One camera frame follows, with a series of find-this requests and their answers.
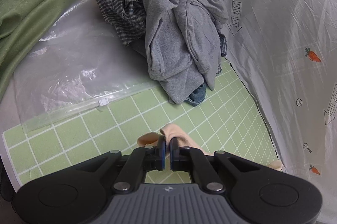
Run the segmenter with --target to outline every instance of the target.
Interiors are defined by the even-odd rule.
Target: beige sock
[[[188,134],[186,134],[178,125],[169,123],[166,124],[163,128],[160,129],[162,135],[166,137],[166,147],[168,147],[171,139],[176,137],[178,140],[179,147],[189,146],[193,148],[200,149],[205,155],[213,155],[213,153],[205,152]],[[137,139],[137,144],[140,147],[143,146],[156,146],[160,134],[155,132],[149,132]]]

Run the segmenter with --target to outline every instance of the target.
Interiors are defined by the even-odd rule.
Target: gray gripper housing
[[[197,184],[141,184],[130,194],[116,195],[90,224],[249,224],[220,195]]]

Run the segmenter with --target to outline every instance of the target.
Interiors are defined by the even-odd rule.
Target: plaid shirt
[[[218,76],[221,72],[222,72],[222,67],[221,67],[221,63],[219,63],[219,65],[218,65],[218,71],[216,72],[215,76]]]
[[[227,56],[227,39],[225,35],[218,31],[219,37],[220,37],[220,51],[221,51],[221,56],[226,57]]]
[[[116,28],[124,45],[145,35],[146,12],[142,0],[96,0],[104,20]]]

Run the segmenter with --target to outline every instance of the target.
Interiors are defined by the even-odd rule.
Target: gray floor
[[[0,222],[1,224],[24,224],[12,209],[10,202],[4,201],[0,196]]]

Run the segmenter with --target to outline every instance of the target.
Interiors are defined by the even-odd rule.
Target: printed fabric wall
[[[289,174],[337,223],[337,0],[224,0],[228,58],[257,99]]]

